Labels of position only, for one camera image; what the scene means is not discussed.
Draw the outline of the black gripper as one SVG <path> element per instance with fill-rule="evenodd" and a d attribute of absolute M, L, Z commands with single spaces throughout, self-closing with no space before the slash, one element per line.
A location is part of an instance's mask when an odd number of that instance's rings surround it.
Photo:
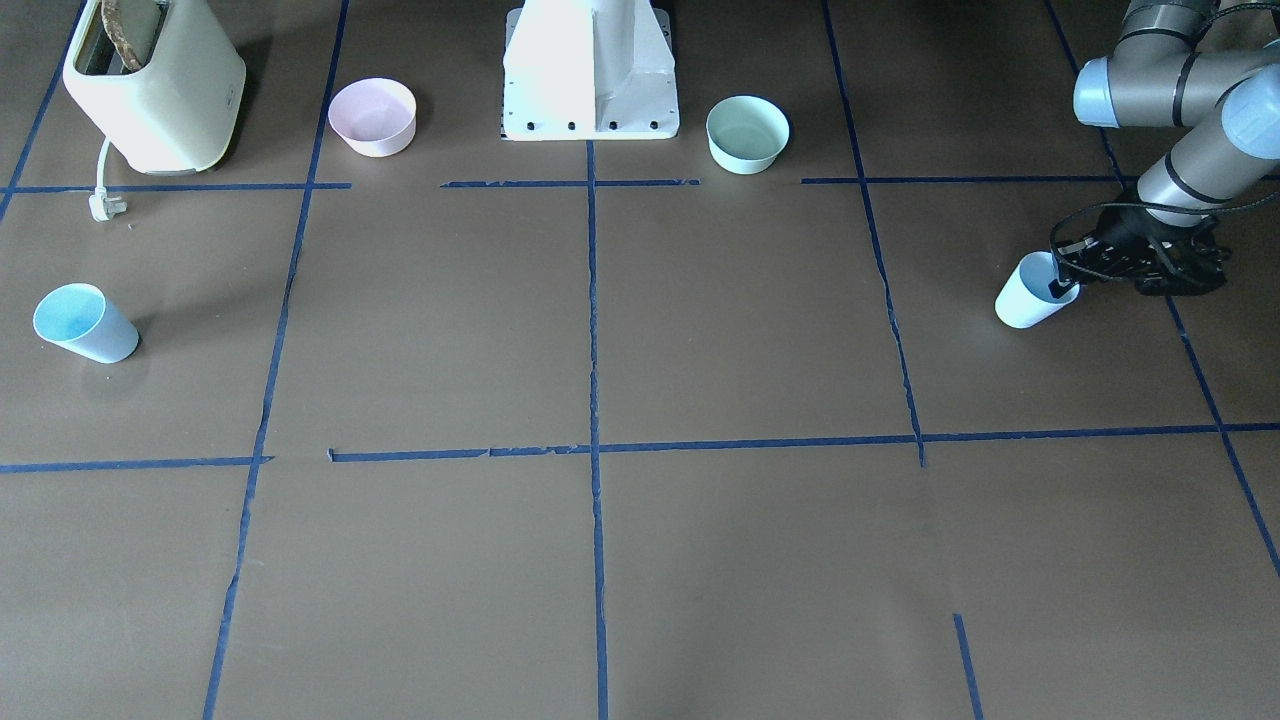
<path fill-rule="evenodd" d="M 1130 281 L 1135 279 L 1151 260 L 1147 240 L 1175 228 L 1212 229 L 1216 218 L 1193 217 L 1193 225 L 1170 225 L 1146 208 L 1123 206 L 1107 208 L 1098 225 L 1087 234 L 1083 246 L 1075 251 L 1075 282 Z M 1065 300 L 1073 295 L 1073 279 L 1062 269 L 1060 256 L 1050 254 L 1050 281 L 1046 290 L 1052 300 Z"/>

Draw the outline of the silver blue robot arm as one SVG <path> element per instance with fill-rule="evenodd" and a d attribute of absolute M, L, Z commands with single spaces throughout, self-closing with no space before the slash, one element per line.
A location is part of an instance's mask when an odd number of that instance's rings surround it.
<path fill-rule="evenodd" d="M 1066 297 L 1094 282 L 1132 282 L 1148 296 L 1221 287 L 1230 252 L 1221 217 L 1277 169 L 1277 42 L 1202 53 L 1217 1 L 1133 1 L 1107 56 L 1080 69 L 1073 108 L 1085 126 L 1181 128 L 1184 136 L 1114 201 L 1080 240 L 1053 241 L 1047 291 Z"/>

